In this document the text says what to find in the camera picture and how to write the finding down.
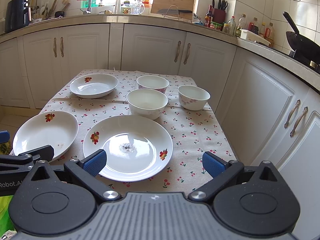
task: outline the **wooden cutting board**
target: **wooden cutting board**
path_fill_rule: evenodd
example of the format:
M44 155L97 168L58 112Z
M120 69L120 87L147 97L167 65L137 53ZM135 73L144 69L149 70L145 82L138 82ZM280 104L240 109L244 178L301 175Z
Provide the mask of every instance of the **wooden cutting board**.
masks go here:
M169 9L171 5L175 5L179 10L190 10L193 12L194 0L153 0L151 7L151 13L159 14L158 11L161 9ZM178 14L167 14L170 16L178 17ZM180 18L192 19L192 13L179 13Z

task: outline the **white bowl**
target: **white bowl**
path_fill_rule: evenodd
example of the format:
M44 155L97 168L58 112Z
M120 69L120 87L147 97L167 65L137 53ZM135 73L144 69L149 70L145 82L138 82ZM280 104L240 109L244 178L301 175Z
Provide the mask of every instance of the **white bowl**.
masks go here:
M180 86L178 87L180 104L191 111L199 111L210 98L210 94L200 87Z
M81 98L101 98L110 94L118 82L116 77L109 74L89 74L73 80L70 90Z
M45 145L54 149L53 161L63 155L71 146L78 133L78 121L64 111L38 114L26 121L13 139L15 155Z
M169 86L169 81L159 76L141 76L137 78L139 88L149 88L165 93Z
M166 129L136 115L118 115L96 123L83 142L84 157L99 149L106 151L107 165L99 174L122 182L159 173L170 161L172 148Z
M168 104L166 95L153 89L132 90L127 94L127 101L132 114L151 120L157 119Z

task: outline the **red knife block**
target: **red knife block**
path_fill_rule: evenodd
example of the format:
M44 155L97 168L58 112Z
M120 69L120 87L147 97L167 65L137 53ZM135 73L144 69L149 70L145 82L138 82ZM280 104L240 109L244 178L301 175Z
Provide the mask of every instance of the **red knife block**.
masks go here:
M212 15L213 15L213 20L212 20L213 22L216 22L216 23L223 25L223 22L226 18L226 12L224 10L213 9Z

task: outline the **black frying pan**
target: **black frying pan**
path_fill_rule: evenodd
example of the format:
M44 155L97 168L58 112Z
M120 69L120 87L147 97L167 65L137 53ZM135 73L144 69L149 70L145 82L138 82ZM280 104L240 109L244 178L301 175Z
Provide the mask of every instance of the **black frying pan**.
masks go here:
M287 12L283 12L283 16L290 24L294 32L287 31L286 36L290 47L295 51L298 50L304 57L316 63L320 62L320 46L299 34L299 30Z

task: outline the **table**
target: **table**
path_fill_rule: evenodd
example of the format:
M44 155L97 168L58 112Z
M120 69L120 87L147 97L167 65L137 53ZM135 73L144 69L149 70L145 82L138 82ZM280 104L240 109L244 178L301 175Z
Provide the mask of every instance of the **table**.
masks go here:
M113 75L119 80L119 84L112 93L103 98L79 98L70 91L70 83L77 77L90 73ZM41 112L60 110L73 114L78 120L79 132L70 149L52 164L62 164L71 158L83 159L83 140L88 130L95 123L111 116L131 114L126 95L131 90L138 88L136 79L143 75L151 74L139 71L84 70L63 87ZM128 191L183 191L185 194L189 194L212 179L202 166L203 152L210 151L225 161L235 159L231 147L208 104L202 111L189 111L180 106L178 87L180 85L196 85L193 79L170 75L158 76L164 77L170 82L165 93L169 103L162 115L155 121L161 124L171 135L173 141L172 158L167 167L160 173L143 181L117 182L100 175L97 176L97 179L121 194Z

